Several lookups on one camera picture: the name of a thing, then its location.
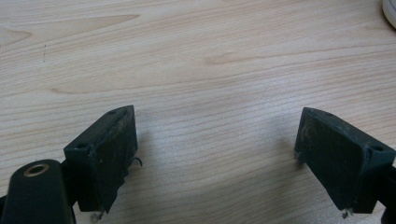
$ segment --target white object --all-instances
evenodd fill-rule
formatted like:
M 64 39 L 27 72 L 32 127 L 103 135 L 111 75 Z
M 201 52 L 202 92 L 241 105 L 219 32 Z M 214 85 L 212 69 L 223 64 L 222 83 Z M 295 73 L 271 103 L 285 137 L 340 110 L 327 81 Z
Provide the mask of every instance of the white object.
M 390 24 L 396 28 L 396 0 L 383 0 L 382 9 Z

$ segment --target wood grain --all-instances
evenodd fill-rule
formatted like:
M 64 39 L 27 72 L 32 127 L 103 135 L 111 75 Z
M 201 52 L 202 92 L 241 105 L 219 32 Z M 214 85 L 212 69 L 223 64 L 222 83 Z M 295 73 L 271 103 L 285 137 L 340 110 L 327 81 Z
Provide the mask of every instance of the wood grain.
M 0 194 L 134 105 L 144 166 L 99 223 L 379 223 L 343 220 L 292 151 L 304 106 L 396 147 L 395 59 L 377 0 L 3 0 Z

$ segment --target black bracket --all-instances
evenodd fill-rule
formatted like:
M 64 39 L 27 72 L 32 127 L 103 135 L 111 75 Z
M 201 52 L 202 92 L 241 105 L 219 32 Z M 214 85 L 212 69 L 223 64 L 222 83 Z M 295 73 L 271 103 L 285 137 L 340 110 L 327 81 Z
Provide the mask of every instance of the black bracket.
M 339 210 L 371 214 L 380 201 L 383 223 L 396 223 L 394 149 L 333 114 L 304 108 L 294 152 Z
M 137 151 L 134 107 L 105 113 L 64 148 L 66 160 L 35 161 L 11 177 L 0 198 L 1 224 L 76 223 L 73 204 L 83 212 L 107 213 Z

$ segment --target hole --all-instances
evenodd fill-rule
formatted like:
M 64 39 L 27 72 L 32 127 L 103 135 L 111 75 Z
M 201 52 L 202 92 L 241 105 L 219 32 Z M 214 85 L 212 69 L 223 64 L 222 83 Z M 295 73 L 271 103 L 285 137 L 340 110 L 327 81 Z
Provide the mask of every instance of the hole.
M 30 173 L 31 175 L 35 175 L 35 174 L 39 173 L 39 172 L 42 171 L 42 170 L 44 170 L 44 166 L 37 166 L 37 167 L 33 167 L 33 168 L 29 171 L 29 173 Z
M 41 175 L 49 169 L 49 165 L 46 163 L 38 164 L 29 167 L 23 174 L 27 177 L 32 177 L 36 175 Z
M 77 145 L 77 148 L 84 148 L 84 147 L 87 147 L 87 146 L 88 146 L 88 144 L 86 144 L 86 143 L 80 143 L 80 144 Z
M 372 149 L 374 149 L 375 151 L 383 151 L 384 148 L 382 147 L 372 147 Z

